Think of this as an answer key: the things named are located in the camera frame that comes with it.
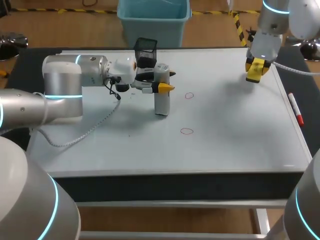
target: white table surface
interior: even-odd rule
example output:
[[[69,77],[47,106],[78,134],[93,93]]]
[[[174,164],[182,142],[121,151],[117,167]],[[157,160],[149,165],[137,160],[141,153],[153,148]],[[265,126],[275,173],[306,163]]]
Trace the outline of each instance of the white table surface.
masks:
[[[134,55],[130,50],[64,51]],[[247,82],[246,49],[158,50],[176,72],[168,117],[154,114],[154,96],[131,88],[118,110],[71,148],[34,133],[27,153],[53,177],[173,173],[302,172],[311,155],[272,65],[259,84]],[[42,127],[57,143],[78,138],[116,105],[104,87],[83,87],[83,119]],[[194,97],[186,99],[186,93]],[[182,128],[192,129],[185,135]]]

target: black mat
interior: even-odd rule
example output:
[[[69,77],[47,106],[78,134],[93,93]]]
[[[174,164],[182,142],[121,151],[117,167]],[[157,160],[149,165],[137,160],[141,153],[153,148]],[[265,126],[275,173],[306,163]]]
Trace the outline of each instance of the black mat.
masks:
[[[70,48],[34,48],[20,54],[7,88],[43,92],[42,62],[48,55]],[[308,72],[297,47],[283,47],[277,62]],[[303,135],[312,156],[320,148],[320,93],[310,76],[278,69],[287,93],[293,93],[302,113]],[[5,137],[27,149],[29,132],[18,129]],[[286,199],[302,172],[292,173],[220,173],[171,174],[146,176],[104,176],[56,178],[76,202],[134,200],[262,200]]]

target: robotic arm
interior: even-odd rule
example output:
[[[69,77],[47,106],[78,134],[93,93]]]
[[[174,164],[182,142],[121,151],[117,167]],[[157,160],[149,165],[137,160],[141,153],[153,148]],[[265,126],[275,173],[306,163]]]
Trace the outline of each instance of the robotic arm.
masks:
[[[273,62],[288,28],[298,39],[320,36],[320,0],[263,0],[250,54]]]
[[[174,89],[169,85],[169,67],[157,63],[151,81],[139,79],[136,72],[134,57],[111,62],[105,56],[98,55],[50,55],[42,65],[45,95],[17,89],[0,90],[0,132],[14,128],[77,123],[83,115],[82,87],[102,87],[108,83],[111,88],[115,85],[118,92],[126,92],[132,86],[142,93],[155,93],[155,113],[168,115],[168,92]],[[110,90],[110,94],[121,99],[113,90]]]

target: cable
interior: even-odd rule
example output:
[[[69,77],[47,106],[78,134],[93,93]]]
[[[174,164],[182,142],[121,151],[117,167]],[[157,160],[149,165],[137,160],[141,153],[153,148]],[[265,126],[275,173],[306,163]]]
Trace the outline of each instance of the cable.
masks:
[[[106,81],[110,80],[110,88],[107,86]],[[115,91],[112,90],[112,86],[114,85],[115,79],[112,77],[107,77],[103,80],[103,85],[109,90],[109,94],[110,95],[114,95],[116,99],[118,99],[118,101],[121,100],[121,96],[116,93]]]
[[[320,72],[307,72],[307,71],[300,71],[300,70],[296,70],[296,69],[293,69],[291,67],[288,67],[288,66],[284,66],[280,63],[277,63],[277,62],[273,62],[273,64],[281,69],[284,69],[284,70],[287,70],[287,71],[290,71],[290,72],[293,72],[293,73],[296,73],[296,74],[300,74],[300,75],[306,75],[306,76],[319,76],[320,75]]]
[[[114,107],[114,109],[113,109],[106,117],[104,117],[101,121],[99,121],[96,125],[94,125],[92,128],[90,128],[89,131],[87,131],[87,132],[86,132],[85,134],[83,134],[81,137],[79,137],[79,138],[77,138],[77,139],[75,139],[75,140],[73,140],[73,141],[69,141],[69,142],[67,142],[67,143],[65,143],[65,144],[54,143],[54,142],[50,139],[50,137],[48,136],[48,134],[47,134],[44,130],[42,130],[41,128],[38,128],[38,129],[35,129],[35,130],[37,130],[39,133],[41,133],[41,134],[44,136],[44,138],[48,141],[48,143],[49,143],[51,146],[53,146],[53,147],[56,147],[56,148],[70,147],[70,146],[72,146],[72,145],[80,142],[80,141],[83,140],[85,137],[87,137],[89,134],[91,134],[94,130],[96,130],[97,127],[99,127],[104,121],[106,121],[106,120],[118,109],[118,107],[119,107],[119,105],[120,105],[120,102],[121,102],[120,100],[117,101],[117,104],[116,104],[116,106]]]
[[[98,0],[95,0],[95,2],[93,4],[85,4],[85,0],[82,0],[82,6],[84,7],[93,7],[94,5],[98,4]]]
[[[42,94],[41,92],[34,92],[34,95],[40,95],[44,101],[44,113],[43,113],[43,118],[42,121],[40,123],[40,127],[45,124],[47,118],[48,118],[48,99],[46,98],[46,96],[44,94]]]

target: white cable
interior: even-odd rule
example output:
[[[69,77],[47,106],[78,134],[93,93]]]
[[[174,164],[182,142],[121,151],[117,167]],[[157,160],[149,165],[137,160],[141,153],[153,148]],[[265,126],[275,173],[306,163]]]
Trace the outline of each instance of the white cable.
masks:
[[[284,66],[280,63],[277,63],[277,62],[273,62],[273,64],[281,69],[284,69],[284,70],[287,70],[287,71],[290,71],[290,72],[293,72],[293,73],[296,73],[296,74],[300,74],[300,75],[306,75],[306,76],[319,76],[320,75],[320,72],[307,72],[307,71],[300,71],[300,70],[296,70],[296,69],[293,69],[291,67],[288,67],[288,66]]]
[[[44,94],[42,94],[41,92],[34,92],[34,95],[40,95],[44,101],[44,114],[43,114],[43,118],[42,121],[40,123],[40,127],[45,124],[47,117],[48,117],[48,99],[46,98],[46,96]]]
[[[97,127],[99,127],[104,121],[106,121],[116,110],[117,108],[119,107],[120,105],[120,100],[117,101],[117,104],[115,106],[115,108],[106,116],[104,117],[101,121],[99,121],[96,125],[94,125],[92,128],[90,128],[89,131],[87,131],[85,134],[83,134],[81,137],[73,140],[73,141],[69,141],[65,144],[58,144],[58,143],[54,143],[48,136],[48,134],[42,130],[41,128],[38,128],[38,129],[35,129],[35,130],[38,130],[39,133],[41,133],[44,138],[48,141],[48,143],[51,145],[51,146],[54,146],[56,148],[62,148],[62,147],[70,147],[78,142],[80,142],[81,140],[83,140],[85,137],[87,137],[90,133],[92,133],[94,130],[96,130]]]

